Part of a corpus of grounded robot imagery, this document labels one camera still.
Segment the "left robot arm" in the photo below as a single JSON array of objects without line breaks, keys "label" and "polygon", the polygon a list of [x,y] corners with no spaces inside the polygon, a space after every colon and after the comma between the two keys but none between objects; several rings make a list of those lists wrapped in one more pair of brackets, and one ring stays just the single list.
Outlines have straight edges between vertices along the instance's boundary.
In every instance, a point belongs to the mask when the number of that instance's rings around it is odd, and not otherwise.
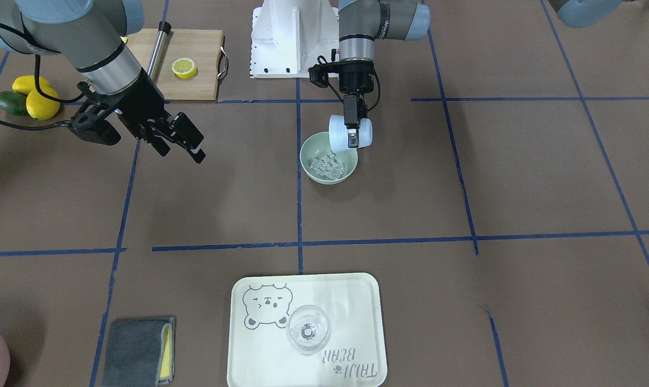
[{"label": "left robot arm", "polygon": [[428,36],[430,8],[413,1],[340,1],[338,58],[334,72],[345,93],[344,149],[364,147],[361,121],[364,95],[373,91],[374,42],[384,39],[420,41]]}]

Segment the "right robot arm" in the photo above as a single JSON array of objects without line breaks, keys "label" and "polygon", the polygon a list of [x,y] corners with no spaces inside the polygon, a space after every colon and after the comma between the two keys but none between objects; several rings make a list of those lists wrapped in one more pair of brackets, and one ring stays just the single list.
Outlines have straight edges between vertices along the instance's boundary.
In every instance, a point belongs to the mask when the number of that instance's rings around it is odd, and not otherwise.
[{"label": "right robot arm", "polygon": [[200,130],[185,113],[165,110],[163,93],[123,42],[140,32],[140,1],[0,1],[0,48],[20,54],[60,54],[82,75],[85,101],[60,122],[79,139],[115,145],[121,136],[108,116],[161,156],[175,144],[196,163],[206,157]]}]

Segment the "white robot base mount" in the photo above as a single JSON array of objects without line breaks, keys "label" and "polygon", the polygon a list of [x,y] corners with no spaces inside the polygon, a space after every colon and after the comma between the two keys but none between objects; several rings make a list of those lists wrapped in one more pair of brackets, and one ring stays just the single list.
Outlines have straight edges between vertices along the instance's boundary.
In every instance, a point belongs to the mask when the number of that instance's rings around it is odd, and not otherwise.
[{"label": "white robot base mount", "polygon": [[249,76],[307,78],[338,50],[338,9],[329,1],[264,1],[251,16]]}]

